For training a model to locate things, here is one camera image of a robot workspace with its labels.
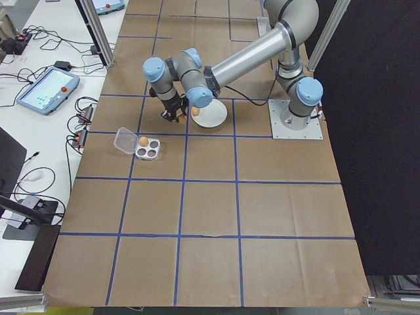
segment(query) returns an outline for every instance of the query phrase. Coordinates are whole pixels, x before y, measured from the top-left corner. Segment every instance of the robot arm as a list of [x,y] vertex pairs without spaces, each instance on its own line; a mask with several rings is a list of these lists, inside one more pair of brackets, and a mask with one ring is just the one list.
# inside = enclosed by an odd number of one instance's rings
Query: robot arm
[[166,111],[182,109],[182,97],[173,87],[173,81],[181,82],[191,104],[203,108],[223,87],[278,55],[276,79],[291,98],[289,108],[282,113],[282,121],[291,129],[306,127],[323,90],[319,81],[303,74],[299,46],[314,31],[318,4],[316,0],[261,0],[261,4],[268,12],[272,29],[215,66],[206,66],[203,74],[199,71],[201,60],[195,49],[165,62],[156,57],[145,61],[143,71],[156,92],[152,91],[151,95],[159,97]]

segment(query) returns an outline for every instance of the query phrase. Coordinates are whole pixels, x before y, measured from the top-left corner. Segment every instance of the clear plastic container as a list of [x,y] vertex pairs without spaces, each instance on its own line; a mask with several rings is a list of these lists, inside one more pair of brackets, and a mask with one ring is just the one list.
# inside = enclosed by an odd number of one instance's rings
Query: clear plastic container
[[114,146],[118,150],[126,154],[134,154],[136,152],[137,145],[138,137],[134,132],[125,127],[118,129],[114,139]]
[[142,145],[134,132],[121,127],[115,135],[114,146],[126,154],[135,154],[139,159],[157,159],[160,151],[159,139],[144,137],[144,140],[146,143]]

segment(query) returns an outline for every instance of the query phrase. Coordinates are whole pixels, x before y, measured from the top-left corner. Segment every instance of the brown egg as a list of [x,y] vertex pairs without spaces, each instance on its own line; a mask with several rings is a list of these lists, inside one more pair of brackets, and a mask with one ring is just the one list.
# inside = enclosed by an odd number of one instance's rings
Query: brown egg
[[200,114],[200,109],[193,106],[191,112],[193,116],[198,116]]
[[141,146],[148,146],[149,145],[149,139],[147,136],[141,136],[139,142]]

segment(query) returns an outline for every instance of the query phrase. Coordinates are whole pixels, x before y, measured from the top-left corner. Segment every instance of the white plate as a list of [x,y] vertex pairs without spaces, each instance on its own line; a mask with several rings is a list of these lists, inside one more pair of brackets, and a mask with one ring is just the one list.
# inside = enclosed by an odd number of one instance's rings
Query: white plate
[[192,120],[205,128],[214,128],[219,126],[227,117],[228,110],[220,100],[212,100],[205,108],[200,108],[199,114],[191,114]]

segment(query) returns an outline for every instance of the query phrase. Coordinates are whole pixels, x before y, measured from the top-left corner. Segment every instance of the metal mounting plate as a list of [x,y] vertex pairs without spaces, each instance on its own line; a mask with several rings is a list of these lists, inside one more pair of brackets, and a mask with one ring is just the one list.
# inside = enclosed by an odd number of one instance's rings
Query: metal mounting plate
[[269,30],[271,30],[270,21],[268,18],[265,17],[258,17],[257,18],[257,25],[258,25],[258,35],[261,37]]
[[268,108],[270,110],[271,131],[273,139],[299,139],[299,140],[323,140],[321,126],[318,118],[311,119],[308,127],[303,130],[291,130],[280,121],[280,113],[283,108],[289,105],[290,100],[269,100]]

